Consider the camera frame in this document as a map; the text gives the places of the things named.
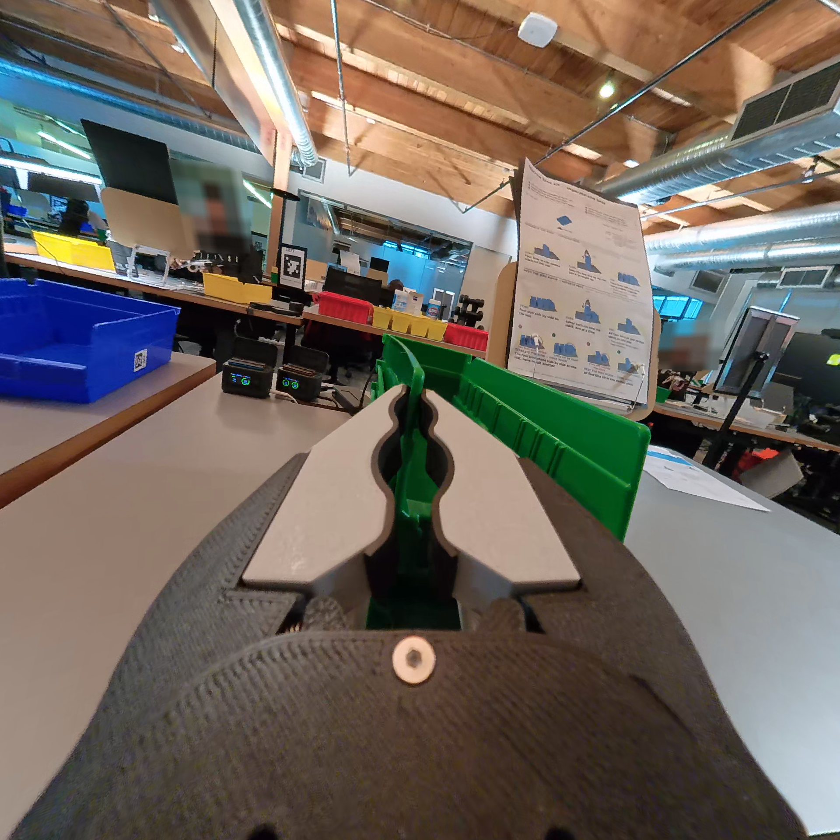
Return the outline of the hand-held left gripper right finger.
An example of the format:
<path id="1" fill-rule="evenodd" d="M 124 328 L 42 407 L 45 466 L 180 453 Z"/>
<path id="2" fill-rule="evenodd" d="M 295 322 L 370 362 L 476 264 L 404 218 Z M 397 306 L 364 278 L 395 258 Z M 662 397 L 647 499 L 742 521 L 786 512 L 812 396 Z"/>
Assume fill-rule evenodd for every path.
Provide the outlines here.
<path id="1" fill-rule="evenodd" d="M 581 575 L 519 457 L 440 394 L 422 394 L 425 470 L 435 491 L 430 559 L 461 625 L 490 605 L 577 589 Z"/>

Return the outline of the white ceiling access point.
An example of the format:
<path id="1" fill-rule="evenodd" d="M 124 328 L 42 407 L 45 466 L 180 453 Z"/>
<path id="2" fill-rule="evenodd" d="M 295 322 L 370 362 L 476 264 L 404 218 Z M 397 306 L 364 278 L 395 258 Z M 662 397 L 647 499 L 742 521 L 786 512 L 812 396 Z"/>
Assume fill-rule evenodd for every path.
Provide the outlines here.
<path id="1" fill-rule="evenodd" d="M 518 26 L 518 39 L 524 44 L 544 49 L 553 42 L 559 26 L 557 22 L 545 14 L 530 12 L 522 19 Z"/>

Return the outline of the blue plastic bin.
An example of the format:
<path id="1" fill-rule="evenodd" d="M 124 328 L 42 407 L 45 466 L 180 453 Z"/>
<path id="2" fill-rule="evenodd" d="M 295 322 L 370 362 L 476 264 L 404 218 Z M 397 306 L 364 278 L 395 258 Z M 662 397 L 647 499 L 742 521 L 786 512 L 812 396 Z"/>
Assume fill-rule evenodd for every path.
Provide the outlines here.
<path id="1" fill-rule="evenodd" d="M 50 280 L 1 281 L 1 393 L 98 399 L 168 364 L 180 309 Z"/>

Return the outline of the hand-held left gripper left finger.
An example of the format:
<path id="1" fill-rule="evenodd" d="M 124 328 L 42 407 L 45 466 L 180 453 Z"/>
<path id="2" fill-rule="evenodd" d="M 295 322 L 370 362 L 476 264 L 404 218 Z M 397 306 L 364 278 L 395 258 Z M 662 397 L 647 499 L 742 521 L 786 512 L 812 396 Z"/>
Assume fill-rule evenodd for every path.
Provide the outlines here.
<path id="1" fill-rule="evenodd" d="M 312 447 L 243 573 L 250 589 L 333 598 L 365 623 L 396 578 L 394 484 L 409 389 L 396 385 Z"/>

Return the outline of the silver rectangular duct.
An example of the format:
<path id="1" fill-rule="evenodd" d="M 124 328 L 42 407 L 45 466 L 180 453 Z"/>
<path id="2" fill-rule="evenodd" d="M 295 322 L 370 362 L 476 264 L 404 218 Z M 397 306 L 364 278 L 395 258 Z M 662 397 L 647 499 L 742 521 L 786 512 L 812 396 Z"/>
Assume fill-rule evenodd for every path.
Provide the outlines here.
<path id="1" fill-rule="evenodd" d="M 155 12 L 266 160 L 290 138 L 279 102 L 231 1 L 153 1 Z"/>

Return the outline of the green plastic bin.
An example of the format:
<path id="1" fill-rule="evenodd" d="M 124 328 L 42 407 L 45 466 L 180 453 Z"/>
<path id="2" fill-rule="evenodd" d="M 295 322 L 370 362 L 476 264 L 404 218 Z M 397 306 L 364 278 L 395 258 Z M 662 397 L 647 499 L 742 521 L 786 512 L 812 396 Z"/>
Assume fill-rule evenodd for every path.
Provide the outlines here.
<path id="1" fill-rule="evenodd" d="M 371 398 L 399 384 L 408 387 L 411 400 L 424 389 L 442 396 L 624 539 L 650 437 L 640 424 L 467 353 L 387 335 Z M 426 455 L 421 430 L 410 425 L 391 480 L 400 552 L 396 580 L 386 595 L 371 599 L 367 629 L 456 628 L 455 599 L 436 593 L 432 581 L 430 532 L 438 487 L 427 472 Z"/>

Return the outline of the silver duct with vent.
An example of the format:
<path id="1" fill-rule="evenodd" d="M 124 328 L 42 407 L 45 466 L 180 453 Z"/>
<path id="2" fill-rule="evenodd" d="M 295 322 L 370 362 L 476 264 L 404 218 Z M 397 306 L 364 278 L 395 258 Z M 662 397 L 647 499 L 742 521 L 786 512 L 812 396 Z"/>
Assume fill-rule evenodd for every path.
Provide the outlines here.
<path id="1" fill-rule="evenodd" d="M 606 197 L 650 204 L 839 147 L 839 56 L 746 100 L 730 130 L 603 181 Z"/>

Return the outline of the computer monitor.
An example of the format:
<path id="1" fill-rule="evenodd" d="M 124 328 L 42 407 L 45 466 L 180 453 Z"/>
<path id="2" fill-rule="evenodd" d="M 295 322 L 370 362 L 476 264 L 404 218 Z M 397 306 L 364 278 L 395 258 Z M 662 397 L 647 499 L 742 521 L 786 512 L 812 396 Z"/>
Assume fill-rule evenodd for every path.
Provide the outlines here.
<path id="1" fill-rule="evenodd" d="M 799 426 L 839 406 L 838 330 L 827 334 L 794 333 L 773 376 L 773 382 L 793 389 L 791 425 Z"/>
<path id="2" fill-rule="evenodd" d="M 782 311 L 746 308 L 730 335 L 712 391 L 760 399 L 799 323 Z"/>

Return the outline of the grey desk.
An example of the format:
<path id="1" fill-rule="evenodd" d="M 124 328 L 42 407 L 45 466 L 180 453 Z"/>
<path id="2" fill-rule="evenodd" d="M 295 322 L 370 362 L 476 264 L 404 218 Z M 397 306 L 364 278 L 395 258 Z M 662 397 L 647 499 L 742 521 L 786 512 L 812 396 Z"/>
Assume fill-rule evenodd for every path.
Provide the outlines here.
<path id="1" fill-rule="evenodd" d="M 215 379 L 2 510 L 2 838 L 66 760 L 185 557 L 347 415 Z M 809 834 L 838 832 L 838 536 L 644 472 L 625 543 Z"/>
<path id="2" fill-rule="evenodd" d="M 168 364 L 90 404 L 1 399 L 1 507 L 58 475 L 209 381 L 213 360 L 174 353 Z"/>

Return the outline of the silver spiral duct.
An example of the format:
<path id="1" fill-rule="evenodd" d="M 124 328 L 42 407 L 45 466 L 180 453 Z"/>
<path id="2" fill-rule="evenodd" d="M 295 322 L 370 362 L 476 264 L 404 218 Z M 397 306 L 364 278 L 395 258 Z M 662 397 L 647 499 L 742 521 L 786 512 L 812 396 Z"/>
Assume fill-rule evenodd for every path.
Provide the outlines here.
<path id="1" fill-rule="evenodd" d="M 661 274 L 834 266 L 839 259 L 839 202 L 652 234 L 645 246 L 651 266 Z"/>
<path id="2" fill-rule="evenodd" d="M 278 101 L 291 138 L 299 152 L 301 166 L 313 166 L 319 161 L 319 155 L 269 5 L 267 1 L 234 1 L 234 5 L 266 74 L 269 87 Z"/>

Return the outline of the white and blue paper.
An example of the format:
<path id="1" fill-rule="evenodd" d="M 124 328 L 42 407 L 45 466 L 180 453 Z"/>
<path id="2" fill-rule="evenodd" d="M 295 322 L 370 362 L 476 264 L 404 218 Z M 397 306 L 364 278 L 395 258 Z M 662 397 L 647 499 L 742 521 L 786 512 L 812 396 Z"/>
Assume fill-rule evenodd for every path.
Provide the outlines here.
<path id="1" fill-rule="evenodd" d="M 647 449 L 644 472 L 663 487 L 693 497 L 718 501 L 738 508 L 768 512 L 763 504 L 733 489 L 724 481 L 714 478 L 698 464 L 666 448 L 650 446 Z"/>

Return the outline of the yellow plastic bin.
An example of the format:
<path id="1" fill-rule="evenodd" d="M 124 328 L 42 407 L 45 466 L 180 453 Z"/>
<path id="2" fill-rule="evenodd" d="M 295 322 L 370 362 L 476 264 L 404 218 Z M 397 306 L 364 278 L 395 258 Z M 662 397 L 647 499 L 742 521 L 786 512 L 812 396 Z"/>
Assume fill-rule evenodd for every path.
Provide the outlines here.
<path id="1" fill-rule="evenodd" d="M 34 231 L 33 238 L 38 256 L 88 269 L 115 272 L 112 253 L 108 245 L 85 238 L 63 234 Z"/>
<path id="2" fill-rule="evenodd" d="M 202 273 L 202 279 L 203 293 L 207 298 L 246 307 L 253 303 L 269 304 L 272 301 L 272 287 L 260 282 L 244 282 L 233 276 L 213 272 Z"/>

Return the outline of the white sheet with blue pictures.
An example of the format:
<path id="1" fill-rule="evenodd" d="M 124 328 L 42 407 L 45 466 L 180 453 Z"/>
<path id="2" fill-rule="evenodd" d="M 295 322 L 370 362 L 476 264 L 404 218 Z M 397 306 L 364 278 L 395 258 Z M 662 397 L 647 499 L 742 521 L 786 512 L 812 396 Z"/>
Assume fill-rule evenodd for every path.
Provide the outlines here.
<path id="1" fill-rule="evenodd" d="M 507 368 L 615 413 L 649 403 L 653 286 L 634 204 L 523 162 Z"/>

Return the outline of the black sheet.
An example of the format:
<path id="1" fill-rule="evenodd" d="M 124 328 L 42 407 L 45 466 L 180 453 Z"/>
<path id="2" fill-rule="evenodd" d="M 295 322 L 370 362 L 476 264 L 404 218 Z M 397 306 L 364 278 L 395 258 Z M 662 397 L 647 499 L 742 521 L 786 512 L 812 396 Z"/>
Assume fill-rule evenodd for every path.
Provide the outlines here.
<path id="1" fill-rule="evenodd" d="M 106 187 L 178 204 L 165 143 L 87 119 L 80 124 Z"/>

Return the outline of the black charging case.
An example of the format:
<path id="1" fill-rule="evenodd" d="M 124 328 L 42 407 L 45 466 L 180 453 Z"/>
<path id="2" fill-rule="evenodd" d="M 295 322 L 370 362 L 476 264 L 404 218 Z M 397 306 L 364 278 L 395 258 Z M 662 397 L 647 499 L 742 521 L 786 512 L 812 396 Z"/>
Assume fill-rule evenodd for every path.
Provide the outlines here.
<path id="1" fill-rule="evenodd" d="M 298 402 L 315 403 L 329 367 L 327 353 L 295 345 L 285 354 L 277 372 L 275 391 L 288 394 Z"/>
<path id="2" fill-rule="evenodd" d="M 275 344 L 235 338 L 232 355 L 222 366 L 222 392 L 267 399 L 272 391 L 277 360 Z"/>

